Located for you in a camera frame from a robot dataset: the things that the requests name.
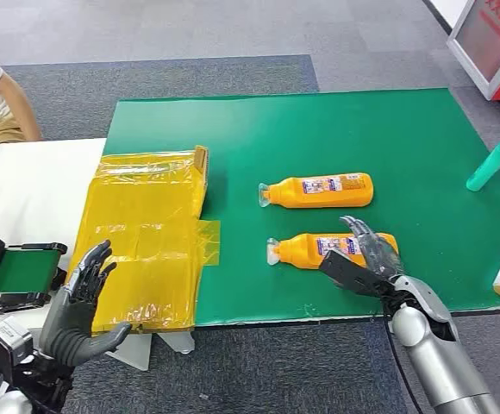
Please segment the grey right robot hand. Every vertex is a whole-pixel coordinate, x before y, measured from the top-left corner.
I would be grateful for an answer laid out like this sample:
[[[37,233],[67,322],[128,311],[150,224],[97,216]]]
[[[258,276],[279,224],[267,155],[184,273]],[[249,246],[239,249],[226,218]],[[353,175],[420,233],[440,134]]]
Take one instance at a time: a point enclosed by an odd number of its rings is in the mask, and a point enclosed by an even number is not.
[[[398,253],[385,239],[376,234],[366,223],[353,216],[341,216],[357,239],[367,268],[381,279],[392,280],[405,274],[403,264]]]

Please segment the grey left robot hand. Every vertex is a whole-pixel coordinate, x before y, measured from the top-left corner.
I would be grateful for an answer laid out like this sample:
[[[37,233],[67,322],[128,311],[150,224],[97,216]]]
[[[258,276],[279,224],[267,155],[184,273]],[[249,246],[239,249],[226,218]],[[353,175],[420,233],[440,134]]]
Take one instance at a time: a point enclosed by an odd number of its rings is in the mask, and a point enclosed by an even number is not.
[[[131,323],[121,322],[105,334],[92,334],[99,296],[116,266],[115,262],[104,265],[111,253],[109,240],[91,248],[58,291],[40,333],[39,344],[42,354],[61,365],[77,367],[114,352],[131,332]]]

